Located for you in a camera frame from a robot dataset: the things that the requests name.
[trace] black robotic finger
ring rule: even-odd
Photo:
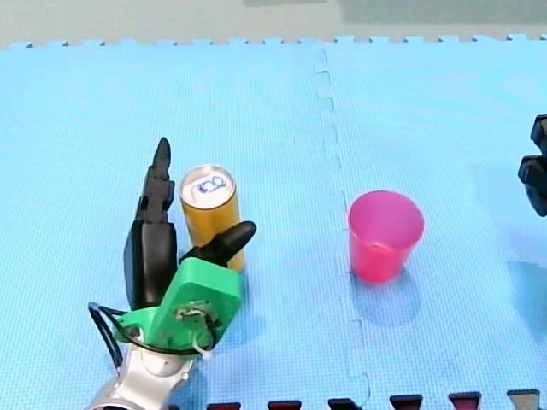
[[[541,150],[541,154],[547,157],[547,115],[536,117],[530,138]]]
[[[547,161],[542,156],[525,156],[519,168],[519,179],[539,216],[547,215]]]
[[[171,148],[162,138],[146,173],[124,249],[126,292],[132,310],[159,305],[177,270],[176,230],[168,221],[174,197],[170,163]]]
[[[186,258],[198,258],[227,267],[228,262],[253,238],[256,232],[254,222],[246,220],[219,233],[202,247],[195,246],[186,252],[179,263]]]

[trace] black cable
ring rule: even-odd
[[[136,337],[133,337],[131,334],[129,334],[126,329],[120,325],[118,320],[115,316],[121,316],[126,314],[126,312],[122,312],[120,310],[114,310],[109,307],[105,306],[99,306],[96,303],[90,303],[90,312],[91,307],[95,312],[100,312],[106,316],[110,322],[112,322],[112,325],[116,328],[116,330],[130,343],[133,343],[135,346],[139,346],[142,349],[149,350],[151,352],[155,353],[161,353],[161,354],[170,354],[170,355],[176,355],[176,356],[188,356],[188,355],[195,355],[195,354],[201,354],[201,352],[195,350],[194,348],[189,348],[185,350],[178,350],[178,349],[171,349],[171,348],[158,348],[157,346],[152,346],[148,343],[143,343],[139,341]],[[201,348],[202,350],[211,350],[216,344],[217,344],[217,335],[216,335],[216,329],[215,329],[215,323],[211,319],[209,313],[202,312],[200,313],[203,317],[203,320],[205,322],[205,325],[207,327],[207,330],[210,335],[211,343],[206,348]]]
[[[112,362],[114,363],[114,367],[116,369],[120,368],[121,364],[123,363],[123,356],[120,351],[120,346],[115,341],[114,336],[112,335],[112,331],[110,331],[109,326],[104,321],[103,316],[101,316],[99,310],[96,307],[96,303],[90,303],[87,308],[89,310],[91,318],[93,319],[93,322],[95,323],[95,326],[99,330],[99,333],[104,340],[104,344],[109,350],[110,357],[112,358]]]

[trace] yellow can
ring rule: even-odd
[[[202,165],[192,169],[179,184],[179,198],[194,246],[204,246],[217,233],[241,221],[235,180],[222,167]],[[242,249],[228,267],[237,272],[244,270]]]

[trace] plastic cup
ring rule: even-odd
[[[424,231],[421,211],[406,196],[376,190],[351,205],[350,264],[354,274],[371,283],[384,283],[403,269]]]

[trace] gray floor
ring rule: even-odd
[[[0,0],[0,47],[53,40],[115,43],[299,37],[331,41],[441,34],[547,34],[545,0]]]

